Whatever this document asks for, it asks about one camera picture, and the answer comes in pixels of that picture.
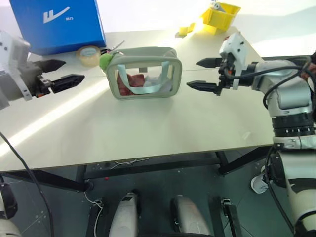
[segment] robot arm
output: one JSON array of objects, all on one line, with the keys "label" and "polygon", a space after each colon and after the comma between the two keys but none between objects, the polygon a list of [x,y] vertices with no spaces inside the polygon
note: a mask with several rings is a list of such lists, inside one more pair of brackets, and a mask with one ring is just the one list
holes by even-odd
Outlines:
[{"label": "robot arm", "polygon": [[31,100],[77,86],[83,75],[71,74],[56,81],[42,77],[42,73],[59,69],[66,62],[46,60],[27,61],[30,45],[22,38],[12,37],[0,31],[0,110],[9,106],[9,101],[19,98]]},{"label": "robot arm", "polygon": [[221,95],[222,89],[248,86],[265,94],[272,119],[275,152],[268,170],[274,182],[287,188],[295,220],[294,236],[316,233],[316,135],[308,84],[299,77],[302,67],[287,60],[245,65],[244,38],[235,33],[220,49],[222,60],[206,58],[197,64],[219,68],[219,84],[187,83],[193,89]]}]

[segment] blue box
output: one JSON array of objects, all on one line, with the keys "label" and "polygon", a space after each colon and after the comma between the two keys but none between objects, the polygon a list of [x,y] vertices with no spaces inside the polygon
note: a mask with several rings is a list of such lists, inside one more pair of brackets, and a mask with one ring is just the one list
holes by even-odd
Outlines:
[{"label": "blue box", "polygon": [[95,0],[10,0],[30,51],[49,55],[86,45],[105,47]]}]

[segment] bag handle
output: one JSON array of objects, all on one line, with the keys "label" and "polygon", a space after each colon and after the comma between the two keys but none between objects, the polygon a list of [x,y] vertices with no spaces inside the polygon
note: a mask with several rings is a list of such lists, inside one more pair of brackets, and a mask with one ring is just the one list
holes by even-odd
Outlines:
[{"label": "bag handle", "polygon": [[127,72],[126,72],[126,67],[124,64],[118,64],[118,72],[119,75],[124,83],[124,85],[134,94],[151,94],[151,93],[156,93],[158,92],[163,84],[166,82],[167,79],[167,74],[168,74],[168,68],[169,68],[169,61],[165,61],[161,63],[162,70],[161,74],[159,76],[160,78],[160,84],[157,85],[152,85],[152,86],[146,86],[146,87],[133,87],[129,85],[128,77],[127,77]]}]

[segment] red fabric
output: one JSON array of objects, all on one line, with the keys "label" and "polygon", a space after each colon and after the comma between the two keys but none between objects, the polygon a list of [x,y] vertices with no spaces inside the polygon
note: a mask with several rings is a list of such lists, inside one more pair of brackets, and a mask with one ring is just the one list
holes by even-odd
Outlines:
[{"label": "red fabric", "polygon": [[[133,76],[131,76],[130,74],[127,74],[127,79],[128,79],[129,85],[132,87],[143,87],[145,84],[145,77],[143,74],[137,74]],[[118,83],[118,89],[121,95],[135,95],[124,85],[119,73],[118,73],[117,83]]]}]

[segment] white table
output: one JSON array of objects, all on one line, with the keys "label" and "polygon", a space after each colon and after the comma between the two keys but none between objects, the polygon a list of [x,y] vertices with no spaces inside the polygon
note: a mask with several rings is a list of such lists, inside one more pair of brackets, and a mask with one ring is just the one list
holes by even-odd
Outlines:
[{"label": "white table", "polygon": [[[181,86],[175,96],[163,99],[119,101],[101,70],[82,66],[74,52],[46,57],[67,62],[47,78],[75,73],[85,75],[84,81],[58,94],[14,101],[0,111],[0,129],[32,169],[271,144],[272,123],[261,93],[240,87],[224,89],[218,97],[186,85],[197,79],[218,82],[217,69],[196,62],[219,57],[223,39],[236,31],[183,39],[175,38],[174,30],[107,33],[109,47],[125,40],[122,48],[177,50],[183,63]],[[247,46],[247,63],[260,61]],[[24,169],[6,145],[0,145],[0,164],[0,172]]]}]

